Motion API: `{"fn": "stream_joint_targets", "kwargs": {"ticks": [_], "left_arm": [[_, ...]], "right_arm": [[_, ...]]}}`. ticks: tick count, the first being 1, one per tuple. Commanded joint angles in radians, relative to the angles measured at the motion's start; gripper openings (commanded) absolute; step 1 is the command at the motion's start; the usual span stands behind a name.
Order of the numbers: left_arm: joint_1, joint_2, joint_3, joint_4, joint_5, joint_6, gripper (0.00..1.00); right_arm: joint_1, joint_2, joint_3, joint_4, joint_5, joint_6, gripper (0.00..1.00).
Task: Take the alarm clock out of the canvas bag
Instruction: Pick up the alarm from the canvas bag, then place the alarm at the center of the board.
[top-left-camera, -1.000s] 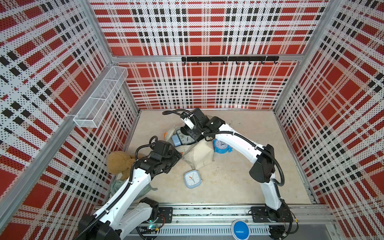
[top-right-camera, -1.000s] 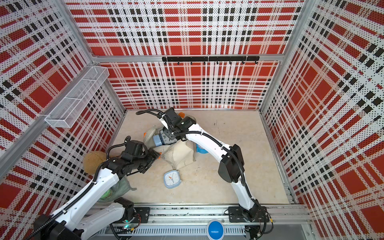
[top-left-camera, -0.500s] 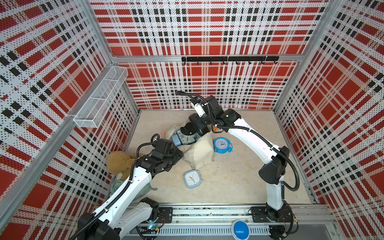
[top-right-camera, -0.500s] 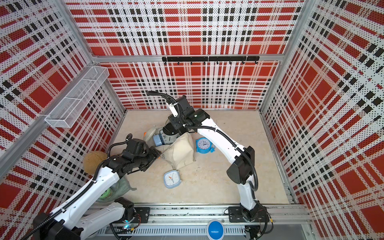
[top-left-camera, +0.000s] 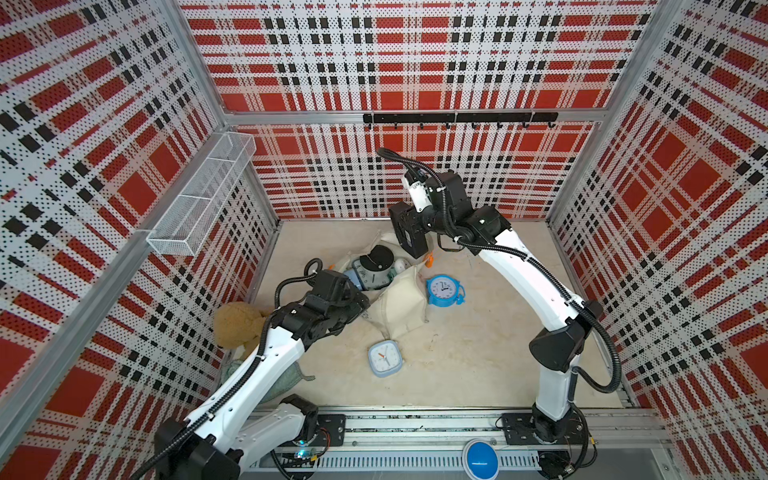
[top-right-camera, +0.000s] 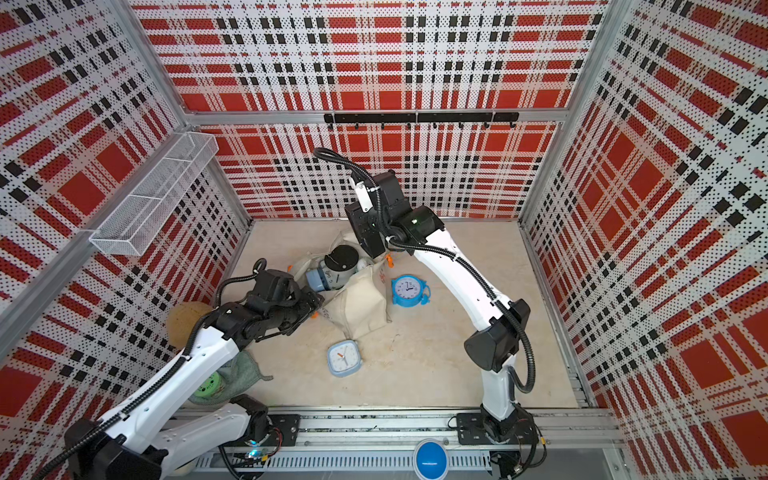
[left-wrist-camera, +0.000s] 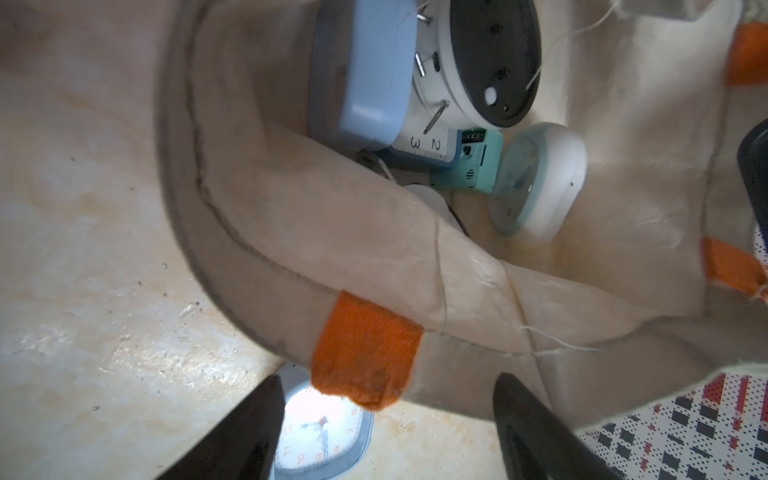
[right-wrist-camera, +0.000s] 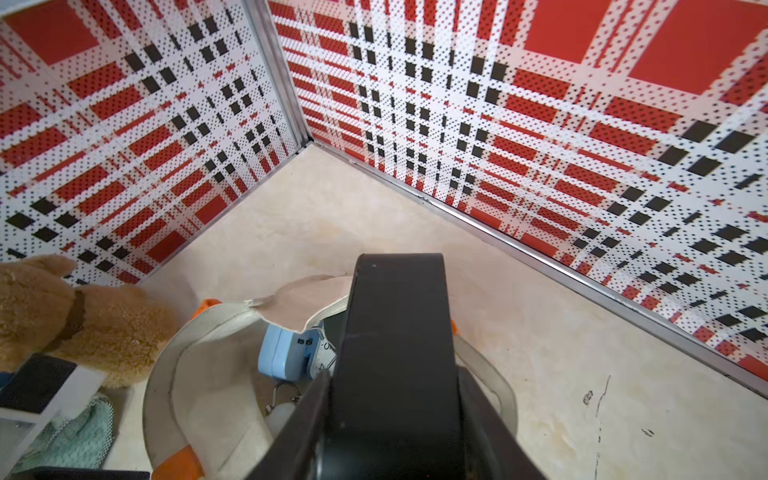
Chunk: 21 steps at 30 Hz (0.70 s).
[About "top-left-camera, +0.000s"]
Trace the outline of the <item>beige canvas bag orange handles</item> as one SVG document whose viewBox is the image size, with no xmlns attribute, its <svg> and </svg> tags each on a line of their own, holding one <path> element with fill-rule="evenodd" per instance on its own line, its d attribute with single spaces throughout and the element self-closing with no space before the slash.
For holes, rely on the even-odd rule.
<svg viewBox="0 0 768 480">
<path fill-rule="evenodd" d="M 394 278 L 387 287 L 365 291 L 358 283 L 351 264 L 355 259 L 368 254 L 376 245 L 388 247 L 394 253 L 395 259 L 405 258 L 411 266 L 399 275 L 396 275 L 393 269 Z M 347 275 L 369 298 L 370 306 L 362 317 L 374 325 L 384 338 L 394 340 L 426 323 L 427 293 L 421 270 L 429 257 L 427 253 L 420 258 L 413 258 L 400 247 L 395 233 L 379 232 L 363 251 L 348 253 L 331 268 Z"/>
</svg>

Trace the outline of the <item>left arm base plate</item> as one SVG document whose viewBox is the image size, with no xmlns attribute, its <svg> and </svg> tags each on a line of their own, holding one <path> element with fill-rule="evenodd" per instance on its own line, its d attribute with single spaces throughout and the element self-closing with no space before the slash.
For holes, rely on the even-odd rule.
<svg viewBox="0 0 768 480">
<path fill-rule="evenodd" d="M 344 414 L 319 414 L 310 436 L 283 442 L 280 447 L 340 447 L 345 440 L 346 422 Z"/>
</svg>

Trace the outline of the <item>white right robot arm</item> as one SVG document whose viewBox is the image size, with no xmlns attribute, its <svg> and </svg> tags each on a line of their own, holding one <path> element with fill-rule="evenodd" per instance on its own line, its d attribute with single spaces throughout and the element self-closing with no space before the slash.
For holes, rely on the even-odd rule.
<svg viewBox="0 0 768 480">
<path fill-rule="evenodd" d="M 428 234 L 451 238 L 459 249 L 493 267 L 538 316 L 542 329 L 529 343 L 529 351 L 540 366 L 531 426 L 538 442 L 557 443 L 577 413 L 574 398 L 579 380 L 604 394 L 615 392 L 621 384 L 617 348 L 599 322 L 602 306 L 560 282 L 495 207 L 473 207 L 458 174 L 409 165 L 403 184 L 411 200 L 389 208 L 401 247 L 421 256 L 427 251 Z M 590 335 L 601 339 L 610 358 L 610 379 L 605 384 L 579 364 Z"/>
</svg>

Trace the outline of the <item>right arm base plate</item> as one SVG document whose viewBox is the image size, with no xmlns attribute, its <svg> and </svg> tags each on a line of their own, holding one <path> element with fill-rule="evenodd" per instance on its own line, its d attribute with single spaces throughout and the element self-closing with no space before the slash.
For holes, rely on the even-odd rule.
<svg viewBox="0 0 768 480">
<path fill-rule="evenodd" d="M 504 413 L 495 426 L 508 445 L 575 446 L 588 441 L 586 428 L 574 411 L 558 421 L 532 412 Z"/>
</svg>

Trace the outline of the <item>blue round twin-bell alarm clock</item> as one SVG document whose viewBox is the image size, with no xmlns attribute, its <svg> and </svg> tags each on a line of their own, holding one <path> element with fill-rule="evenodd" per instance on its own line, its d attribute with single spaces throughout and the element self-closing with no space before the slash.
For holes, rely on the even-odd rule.
<svg viewBox="0 0 768 480">
<path fill-rule="evenodd" d="M 461 305 L 465 301 L 465 289 L 461 283 L 448 276 L 436 275 L 426 281 L 428 304 L 448 308 L 453 305 Z"/>
</svg>

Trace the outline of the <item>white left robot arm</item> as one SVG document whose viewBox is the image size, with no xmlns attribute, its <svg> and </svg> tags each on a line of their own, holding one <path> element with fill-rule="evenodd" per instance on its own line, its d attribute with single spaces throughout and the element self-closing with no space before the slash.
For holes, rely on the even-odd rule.
<svg viewBox="0 0 768 480">
<path fill-rule="evenodd" d="M 256 421 L 252 412 L 283 374 L 317 341 L 339 335 L 370 306 L 346 275 L 319 269 L 303 276 L 309 291 L 297 302 L 276 305 L 256 349 L 203 404 L 184 420 L 169 419 L 155 434 L 155 453 L 132 473 L 142 479 L 237 479 L 276 448 L 307 447 L 331 434 L 318 423 L 318 408 L 286 397 Z"/>
</svg>

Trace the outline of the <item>light blue square alarm clock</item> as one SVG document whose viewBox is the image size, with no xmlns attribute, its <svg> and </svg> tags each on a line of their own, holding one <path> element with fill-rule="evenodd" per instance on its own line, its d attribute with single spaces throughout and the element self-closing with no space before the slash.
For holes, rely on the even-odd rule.
<svg viewBox="0 0 768 480">
<path fill-rule="evenodd" d="M 368 349 L 368 362 L 372 373 L 378 378 L 385 378 L 398 373 L 404 364 L 398 344 L 393 340 L 384 340 Z"/>
</svg>

